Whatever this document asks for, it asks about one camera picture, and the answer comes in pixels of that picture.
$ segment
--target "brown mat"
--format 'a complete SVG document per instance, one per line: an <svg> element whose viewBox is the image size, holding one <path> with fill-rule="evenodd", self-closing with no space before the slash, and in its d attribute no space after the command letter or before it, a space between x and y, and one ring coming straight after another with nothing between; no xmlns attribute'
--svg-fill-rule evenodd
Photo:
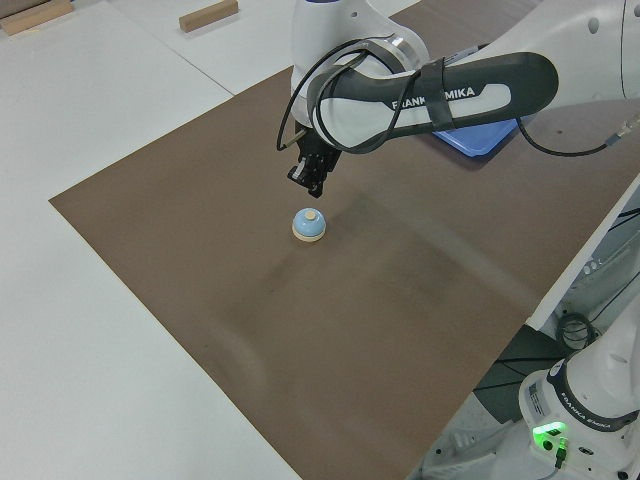
<svg viewBox="0 0 640 480"><path fill-rule="evenodd" d="M536 3L397 20L442 55ZM401 479L636 176L638 138L559 159L518 137L486 164L401 139L344 155L315 201L285 178L296 152L274 151L288 92L283 72L52 203L305 480ZM532 133L592 145L630 111ZM311 246L290 231L308 205L328 219Z"/></svg>

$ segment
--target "blue plastic tray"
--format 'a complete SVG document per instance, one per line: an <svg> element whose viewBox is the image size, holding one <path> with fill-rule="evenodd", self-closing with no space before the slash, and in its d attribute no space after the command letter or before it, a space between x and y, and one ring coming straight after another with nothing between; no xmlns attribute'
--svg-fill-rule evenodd
<svg viewBox="0 0 640 480"><path fill-rule="evenodd" d="M433 134L468 157L486 155L517 127L515 120L458 128Z"/></svg>

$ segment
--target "cable connector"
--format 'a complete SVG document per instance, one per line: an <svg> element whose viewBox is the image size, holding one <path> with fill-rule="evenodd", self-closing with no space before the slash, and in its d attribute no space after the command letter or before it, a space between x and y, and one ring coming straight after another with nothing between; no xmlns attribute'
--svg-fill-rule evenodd
<svg viewBox="0 0 640 480"><path fill-rule="evenodd" d="M606 144L609 146L613 145L622 137L624 137L625 135L628 135L629 133L631 133L633 129L639 126L640 126L640 113L636 114L633 118L625 121L620 127L620 130L618 130L617 133L609 137L609 139L606 141Z"/></svg>
<svg viewBox="0 0 640 480"><path fill-rule="evenodd" d="M560 470L562 468L562 464L567 458L567 439L561 438L560 445L558 446L558 451L556 451L556 468Z"/></svg>

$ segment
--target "blue and white round object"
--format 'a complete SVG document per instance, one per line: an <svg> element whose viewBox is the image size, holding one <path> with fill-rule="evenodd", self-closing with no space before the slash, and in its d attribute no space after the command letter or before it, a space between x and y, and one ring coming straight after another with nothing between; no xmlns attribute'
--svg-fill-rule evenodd
<svg viewBox="0 0 640 480"><path fill-rule="evenodd" d="M303 242L316 242L324 236L327 224L315 208L303 208L293 218L293 234Z"/></svg>

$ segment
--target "green light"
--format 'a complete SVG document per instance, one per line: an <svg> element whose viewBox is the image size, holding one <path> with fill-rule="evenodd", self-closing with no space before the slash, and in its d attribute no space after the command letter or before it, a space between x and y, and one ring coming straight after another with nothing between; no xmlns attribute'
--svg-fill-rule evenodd
<svg viewBox="0 0 640 480"><path fill-rule="evenodd" d="M533 429L533 440L540 448L544 448L545 440L555 437L567 429L567 425L562 422L553 422L541 425Z"/></svg>

